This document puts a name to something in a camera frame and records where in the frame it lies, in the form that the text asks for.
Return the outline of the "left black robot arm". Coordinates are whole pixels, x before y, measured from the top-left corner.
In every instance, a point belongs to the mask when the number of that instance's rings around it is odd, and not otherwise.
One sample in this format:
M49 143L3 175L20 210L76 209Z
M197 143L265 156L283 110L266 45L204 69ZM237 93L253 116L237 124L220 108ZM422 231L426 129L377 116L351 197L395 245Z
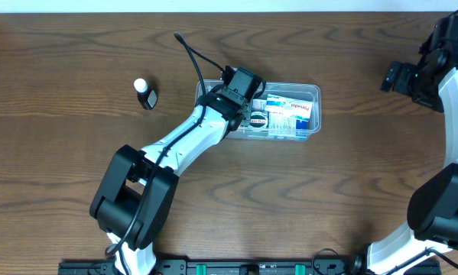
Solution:
M209 92L170 134L140 150L125 145L112 157L89 208L111 240L106 256L120 274L149 274L153 242L167 220L179 177L205 150L245 119L251 98Z

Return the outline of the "tall blue medicine box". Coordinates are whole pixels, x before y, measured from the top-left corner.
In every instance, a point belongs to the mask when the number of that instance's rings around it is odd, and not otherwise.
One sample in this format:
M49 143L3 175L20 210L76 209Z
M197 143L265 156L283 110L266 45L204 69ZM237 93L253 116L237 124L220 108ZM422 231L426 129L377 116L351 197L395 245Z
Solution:
M266 99L254 99L252 101L252 112L265 111ZM281 115L278 113L269 114L269 123L267 128L249 128L254 131L260 131L264 136L273 138L297 138L305 136L308 129L309 119L299 119L292 116Z

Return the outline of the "dark syrup bottle white cap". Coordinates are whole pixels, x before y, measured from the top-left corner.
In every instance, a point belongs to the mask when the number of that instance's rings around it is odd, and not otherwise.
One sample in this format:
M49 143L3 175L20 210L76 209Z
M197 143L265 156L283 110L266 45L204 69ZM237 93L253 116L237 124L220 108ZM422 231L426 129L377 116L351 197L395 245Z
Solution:
M151 88L148 82L142 78L138 78L134 81L134 88L142 108L152 110L158 102L157 93Z

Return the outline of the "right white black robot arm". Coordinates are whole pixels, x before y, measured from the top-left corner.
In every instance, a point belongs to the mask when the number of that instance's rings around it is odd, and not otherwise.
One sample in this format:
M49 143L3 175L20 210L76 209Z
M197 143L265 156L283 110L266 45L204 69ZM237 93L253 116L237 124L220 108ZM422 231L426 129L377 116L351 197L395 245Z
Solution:
M458 251L458 42L443 42L422 54L416 66L394 62L382 88L443 113L443 169L414 192L406 222L356 260L354 269L361 273L404 274L429 257Z

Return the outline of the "white Panadol box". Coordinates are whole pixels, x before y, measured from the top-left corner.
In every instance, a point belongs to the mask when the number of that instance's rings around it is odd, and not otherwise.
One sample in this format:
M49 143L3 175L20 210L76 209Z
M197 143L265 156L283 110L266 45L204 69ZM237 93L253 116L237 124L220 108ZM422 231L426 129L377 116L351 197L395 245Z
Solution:
M265 111L292 116L299 119L309 119L313 103L306 100L292 99L280 95L269 94L266 99Z

